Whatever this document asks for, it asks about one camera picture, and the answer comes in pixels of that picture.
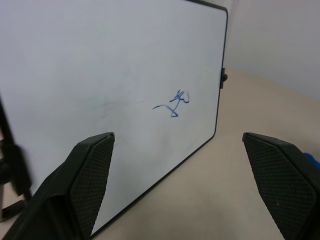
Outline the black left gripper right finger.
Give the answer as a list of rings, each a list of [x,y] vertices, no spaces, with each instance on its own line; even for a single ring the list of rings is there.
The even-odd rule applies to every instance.
[[[320,240],[320,172],[304,167],[294,144],[242,136],[260,197],[285,240]]]

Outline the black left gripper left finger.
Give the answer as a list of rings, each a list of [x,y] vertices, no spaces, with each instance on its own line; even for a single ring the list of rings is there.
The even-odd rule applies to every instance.
[[[115,135],[79,142],[40,185],[3,240],[90,240],[105,196]]]

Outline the blue object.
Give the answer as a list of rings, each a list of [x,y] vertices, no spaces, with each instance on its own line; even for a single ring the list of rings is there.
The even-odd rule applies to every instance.
[[[303,153],[303,166],[308,170],[317,170],[320,172],[320,162],[318,162],[310,153]]]

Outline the black-framed whiteboard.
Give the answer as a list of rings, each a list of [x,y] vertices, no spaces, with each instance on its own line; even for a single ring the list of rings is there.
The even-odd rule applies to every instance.
[[[114,133],[93,236],[209,142],[227,26],[203,0],[0,0],[0,103],[31,192]]]

